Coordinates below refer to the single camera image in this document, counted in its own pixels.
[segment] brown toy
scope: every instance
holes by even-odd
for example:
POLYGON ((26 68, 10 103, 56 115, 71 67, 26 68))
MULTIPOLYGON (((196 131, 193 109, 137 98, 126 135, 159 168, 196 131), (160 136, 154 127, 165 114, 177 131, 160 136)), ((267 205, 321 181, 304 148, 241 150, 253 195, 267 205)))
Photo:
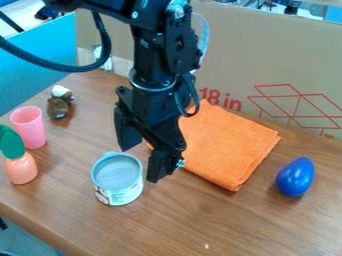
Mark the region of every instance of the brown toy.
POLYGON ((52 119, 61 119, 67 116, 69 106, 74 100, 72 92, 60 85, 52 88, 51 98, 48 99, 47 113, 52 119))

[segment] can lid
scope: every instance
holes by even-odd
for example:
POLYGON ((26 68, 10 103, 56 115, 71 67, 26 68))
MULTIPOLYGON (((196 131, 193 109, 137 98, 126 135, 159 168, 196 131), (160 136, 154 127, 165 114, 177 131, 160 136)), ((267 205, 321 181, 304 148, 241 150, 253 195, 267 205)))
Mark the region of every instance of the can lid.
POLYGON ((9 159, 17 159, 25 154, 23 140, 18 133, 6 125, 0 125, 0 149, 9 159))
POLYGON ((93 182, 108 190, 127 189, 142 176, 140 161, 129 154, 107 153, 92 168, 93 182))

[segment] black cable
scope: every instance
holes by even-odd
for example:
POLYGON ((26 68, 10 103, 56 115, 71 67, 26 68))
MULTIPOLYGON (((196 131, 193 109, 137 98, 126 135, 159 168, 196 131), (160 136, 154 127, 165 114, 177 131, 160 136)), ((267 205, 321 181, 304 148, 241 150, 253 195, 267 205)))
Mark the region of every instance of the black cable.
POLYGON ((22 29, 17 23, 11 20, 11 18, 8 17, 6 14, 4 14, 2 11, 0 11, 0 19, 6 22, 9 26, 11 26, 18 33, 24 32, 24 29, 22 29))
POLYGON ((49 60, 39 58, 39 57, 37 57, 37 56, 27 52, 27 51, 20 49, 19 47, 8 42, 2 36, 0 36, 0 48, 4 49, 8 53, 13 54, 14 56, 16 56, 20 59, 23 59, 25 61, 28 61, 32 64, 41 66, 43 68, 59 71, 59 72, 79 73, 79 72, 87 72, 87 71, 95 70, 95 69, 101 67, 110 57, 111 51, 112 51, 112 43, 111 43, 110 37, 109 37, 104 25, 103 25, 103 22, 102 22, 100 15, 96 12, 92 12, 92 14, 93 14, 93 18, 94 18, 96 27, 100 32, 101 41, 102 41, 101 56, 93 64, 89 64, 86 66, 69 66, 69 65, 51 62, 49 60))
POLYGON ((176 102, 178 111, 182 114, 182 116, 192 117, 192 116, 196 115, 198 113, 198 111, 200 110, 200 99, 199 99, 198 93, 196 91, 196 88, 194 86, 193 76, 190 74, 187 74, 187 75, 183 76, 183 79, 184 79, 184 81, 185 81, 185 83, 188 86, 188 89, 190 91, 190 97, 194 99, 195 111, 193 113, 186 112, 186 110, 183 107, 183 104, 181 103, 178 90, 175 90, 173 92, 173 95, 175 98, 175 102, 176 102))

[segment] wooden table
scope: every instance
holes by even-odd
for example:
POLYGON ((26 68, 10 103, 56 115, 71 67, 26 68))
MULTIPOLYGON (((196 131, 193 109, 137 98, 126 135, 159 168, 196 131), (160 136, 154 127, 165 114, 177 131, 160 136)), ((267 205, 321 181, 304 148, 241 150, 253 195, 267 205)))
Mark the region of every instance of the wooden table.
MULTIPOLYGON (((66 255, 342 255, 340 142, 248 116, 283 139, 239 192, 181 170, 157 185, 146 183, 132 204, 108 207, 96 200, 88 174, 104 152, 119 151, 114 88, 127 82, 96 71, 59 84, 72 89, 76 107, 63 121, 45 116, 49 142, 30 151, 40 169, 35 181, 12 186, 0 172, 0 216, 66 255), (316 181, 303 198, 284 197, 275 175, 302 155, 314 160, 316 181)), ((49 93, 24 105, 45 109, 49 93)), ((146 166, 143 145, 131 153, 146 166)))

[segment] cardboard box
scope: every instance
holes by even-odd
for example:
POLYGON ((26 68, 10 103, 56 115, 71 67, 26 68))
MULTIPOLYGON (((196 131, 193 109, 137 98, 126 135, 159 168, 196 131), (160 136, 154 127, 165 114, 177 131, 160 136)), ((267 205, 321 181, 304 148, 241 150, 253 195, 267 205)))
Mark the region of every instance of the cardboard box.
MULTIPOLYGON (((341 25, 201 1, 192 4, 212 30, 197 72, 202 97, 227 109, 342 139, 341 25)), ((77 17, 78 27, 88 29, 84 12, 77 17)), ((129 27, 110 17, 105 20, 114 36, 114 55, 131 60, 129 27)), ((81 31, 80 45, 85 44, 83 36, 81 31)))

